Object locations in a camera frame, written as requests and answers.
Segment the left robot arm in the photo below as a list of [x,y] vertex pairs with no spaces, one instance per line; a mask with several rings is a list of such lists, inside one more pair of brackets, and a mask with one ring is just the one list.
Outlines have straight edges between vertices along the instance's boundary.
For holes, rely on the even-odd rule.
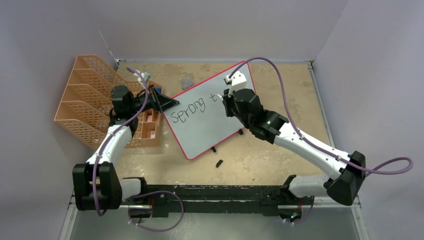
[[144,177],[120,180],[114,165],[135,136],[139,114],[147,110],[160,114],[180,104],[153,85],[137,95],[133,95],[127,86],[117,85],[110,94],[112,109],[105,138],[85,163],[76,164],[72,169],[77,209],[95,210],[100,216],[107,210],[118,209],[129,198],[138,205],[148,201],[149,191]]

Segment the black marker cap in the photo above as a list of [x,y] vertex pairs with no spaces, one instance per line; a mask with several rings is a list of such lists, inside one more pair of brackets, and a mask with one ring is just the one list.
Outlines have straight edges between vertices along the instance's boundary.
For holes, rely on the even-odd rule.
[[222,163],[223,163],[223,160],[222,160],[222,159],[220,159],[220,160],[216,163],[215,167],[216,167],[216,168],[218,168],[218,167],[219,167]]

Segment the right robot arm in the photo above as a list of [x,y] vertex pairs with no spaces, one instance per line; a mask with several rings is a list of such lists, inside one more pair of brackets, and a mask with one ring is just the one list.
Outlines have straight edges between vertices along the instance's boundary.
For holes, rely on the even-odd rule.
[[308,196],[328,196],[351,206],[365,180],[365,156],[348,153],[296,129],[283,115],[264,109],[260,98],[249,88],[230,93],[224,90],[222,102],[228,117],[236,117],[256,138],[290,150],[309,161],[322,175],[287,178],[280,196],[288,204]]

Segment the red-framed whiteboard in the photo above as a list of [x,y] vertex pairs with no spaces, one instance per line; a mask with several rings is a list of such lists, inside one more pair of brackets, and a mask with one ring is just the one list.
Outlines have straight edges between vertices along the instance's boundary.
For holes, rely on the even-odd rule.
[[233,65],[175,95],[179,105],[164,112],[186,159],[195,159],[243,129],[238,119],[226,116],[219,98],[229,88],[225,77],[236,67]]

